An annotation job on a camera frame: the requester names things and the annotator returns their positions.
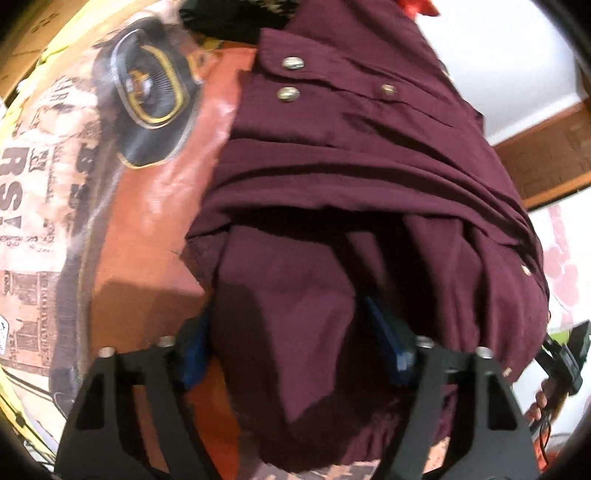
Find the ceiling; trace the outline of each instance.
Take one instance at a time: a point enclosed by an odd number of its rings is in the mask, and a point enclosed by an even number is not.
[[[571,49],[531,0],[433,0],[418,24],[497,144],[580,102]]]

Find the finger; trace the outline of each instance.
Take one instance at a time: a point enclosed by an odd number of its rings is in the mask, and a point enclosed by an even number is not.
[[[556,380],[554,378],[548,378],[542,382],[542,391],[546,394],[546,397],[550,397],[556,389]]]
[[[524,417],[528,421],[539,420],[542,418],[542,412],[540,411],[540,408],[538,407],[538,405],[536,405],[535,403],[532,403],[529,410],[525,412]]]
[[[538,392],[535,394],[535,402],[540,406],[540,408],[545,408],[548,404],[548,398],[544,392]]]

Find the maroon shirt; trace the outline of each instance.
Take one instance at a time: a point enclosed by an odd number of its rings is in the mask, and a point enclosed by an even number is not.
[[[287,86],[295,101],[278,99]],[[356,296],[379,290],[448,348],[490,347],[510,381],[544,336],[528,216],[394,0],[306,0],[262,32],[187,241],[215,287],[212,342],[241,422],[286,470],[379,458],[408,415]]]

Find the black metal bracket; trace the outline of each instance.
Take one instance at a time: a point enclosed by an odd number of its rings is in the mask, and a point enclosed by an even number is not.
[[[527,424],[494,359],[418,348],[420,382],[401,442],[393,442],[374,480],[418,480],[433,444],[447,385],[457,388],[456,428],[444,465],[429,478],[533,480],[539,476]],[[56,470],[64,480],[220,480],[182,403],[173,346],[98,358],[66,423]],[[133,385],[144,385],[170,473],[147,461]]]
[[[448,452],[429,479],[538,478],[539,470],[519,405],[499,364],[475,353],[420,348],[422,373],[401,440],[386,451],[372,480],[418,480],[439,425],[447,385],[456,385],[457,406]]]
[[[55,473],[64,480],[220,480],[182,394],[173,346],[97,358],[64,428]],[[169,473],[150,466],[133,388],[145,387]]]

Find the metal button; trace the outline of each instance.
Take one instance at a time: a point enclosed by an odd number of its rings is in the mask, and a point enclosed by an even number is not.
[[[283,68],[288,70],[299,70],[304,66],[304,60],[299,57],[287,57],[283,59]]]
[[[396,87],[394,85],[389,85],[387,83],[384,83],[382,85],[382,91],[386,95],[394,95],[397,92]]]
[[[277,90],[277,98],[282,102],[293,102],[300,96],[300,91],[296,87],[283,87]]]

